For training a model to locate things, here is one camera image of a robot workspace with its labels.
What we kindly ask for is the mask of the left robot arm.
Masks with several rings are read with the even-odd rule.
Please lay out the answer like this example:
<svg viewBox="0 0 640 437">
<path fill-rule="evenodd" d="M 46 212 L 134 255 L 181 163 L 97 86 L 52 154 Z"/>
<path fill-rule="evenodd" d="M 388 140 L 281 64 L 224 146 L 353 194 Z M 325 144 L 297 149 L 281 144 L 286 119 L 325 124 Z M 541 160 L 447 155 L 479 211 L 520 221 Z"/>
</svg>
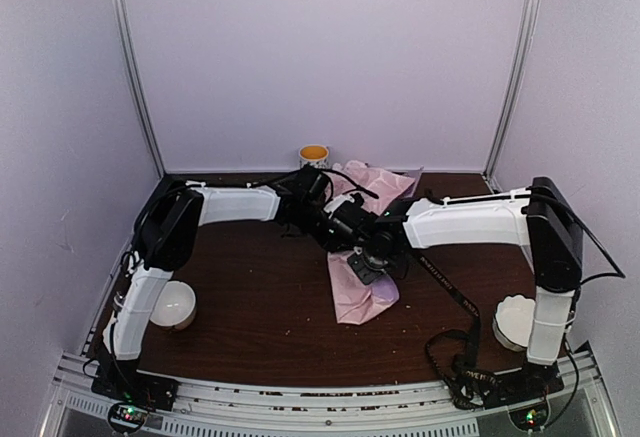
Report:
<svg viewBox="0 0 640 437">
<path fill-rule="evenodd" d="M 327 251 L 350 250 L 366 237 L 372 215 L 365 196 L 378 195 L 354 183 L 344 198 L 335 195 L 332 169 L 306 165 L 282 176 L 242 187 L 212 187 L 165 176 L 134 223 L 123 257 L 130 279 L 114 298 L 113 312 L 95 358 L 92 391 L 146 409 L 169 410 L 176 380 L 139 373 L 146 328 L 162 291 L 191 258 L 200 227 L 231 221 L 276 221 L 312 236 Z"/>
</svg>

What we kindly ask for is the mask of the black lettered ribbon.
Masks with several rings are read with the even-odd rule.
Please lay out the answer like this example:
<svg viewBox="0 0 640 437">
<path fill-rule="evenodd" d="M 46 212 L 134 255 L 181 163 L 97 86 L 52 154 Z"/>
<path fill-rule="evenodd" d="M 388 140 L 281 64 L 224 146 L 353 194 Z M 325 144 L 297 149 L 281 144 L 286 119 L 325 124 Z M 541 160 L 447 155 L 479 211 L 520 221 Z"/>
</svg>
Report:
<svg viewBox="0 0 640 437">
<path fill-rule="evenodd" d="M 426 361 L 448 388 L 454 407 L 486 408 L 498 390 L 498 378 L 478 366 L 480 311 L 424 253 L 414 251 L 412 257 L 449 299 L 439 309 L 443 316 L 437 331 L 424 344 Z"/>
</svg>

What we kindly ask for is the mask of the purple pink wrapping paper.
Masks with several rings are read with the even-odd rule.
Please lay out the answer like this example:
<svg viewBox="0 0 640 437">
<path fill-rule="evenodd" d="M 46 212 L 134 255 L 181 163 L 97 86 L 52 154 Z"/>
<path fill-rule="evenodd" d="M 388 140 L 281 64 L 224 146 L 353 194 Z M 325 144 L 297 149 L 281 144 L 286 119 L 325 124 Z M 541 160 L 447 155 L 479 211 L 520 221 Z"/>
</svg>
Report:
<svg viewBox="0 0 640 437">
<path fill-rule="evenodd" d="M 337 196 L 353 195 L 349 180 L 374 192 L 377 196 L 364 198 L 362 208 L 377 216 L 399 197 L 415 193 L 423 170 L 401 173 L 372 167 L 358 160 L 332 166 Z M 399 290 L 389 273 L 367 265 L 365 254 L 352 249 L 327 255 L 336 322 L 344 325 L 365 324 L 391 308 L 399 300 Z"/>
</svg>

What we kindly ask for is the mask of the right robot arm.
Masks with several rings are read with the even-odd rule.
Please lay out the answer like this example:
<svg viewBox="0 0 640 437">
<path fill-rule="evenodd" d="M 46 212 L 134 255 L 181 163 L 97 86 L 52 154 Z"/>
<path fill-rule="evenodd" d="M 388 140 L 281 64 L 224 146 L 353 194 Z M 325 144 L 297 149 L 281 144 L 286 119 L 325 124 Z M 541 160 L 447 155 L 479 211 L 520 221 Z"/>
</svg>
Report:
<svg viewBox="0 0 640 437">
<path fill-rule="evenodd" d="M 365 284 L 402 258 L 425 269 L 471 319 L 466 331 L 432 337 L 426 358 L 455 407 L 493 408 L 561 388 L 557 359 L 587 280 L 583 240 L 593 236 L 553 181 L 537 177 L 526 188 L 485 196 L 395 200 L 359 232 L 348 264 Z M 499 277 L 498 284 L 534 291 L 520 369 L 498 376 L 478 367 L 480 311 L 430 260 L 432 248 L 456 256 L 466 248 L 486 250 L 489 262 L 516 273 Z"/>
</svg>

